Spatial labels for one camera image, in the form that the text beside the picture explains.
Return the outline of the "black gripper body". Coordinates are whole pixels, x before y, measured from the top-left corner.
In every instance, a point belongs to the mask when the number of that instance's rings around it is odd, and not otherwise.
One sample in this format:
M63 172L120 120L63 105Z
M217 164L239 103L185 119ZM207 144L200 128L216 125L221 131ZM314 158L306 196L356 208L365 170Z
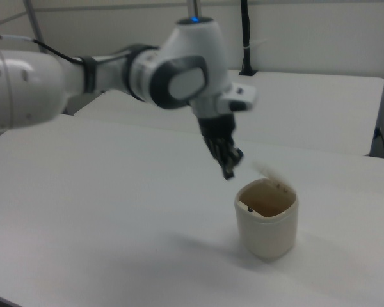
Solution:
M213 157L237 157L232 133L236 127L233 114L198 118L200 131Z

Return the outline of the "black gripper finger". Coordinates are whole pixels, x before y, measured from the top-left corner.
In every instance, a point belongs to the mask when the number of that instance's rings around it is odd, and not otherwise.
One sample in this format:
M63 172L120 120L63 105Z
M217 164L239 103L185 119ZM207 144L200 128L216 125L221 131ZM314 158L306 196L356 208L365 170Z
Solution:
M236 161L236 151L231 150L217 150L217 161L221 167L223 178L226 180L234 176L234 166Z
M237 166L243 157L244 153L239 148L233 146L230 151L230 158L232 160L233 167Z

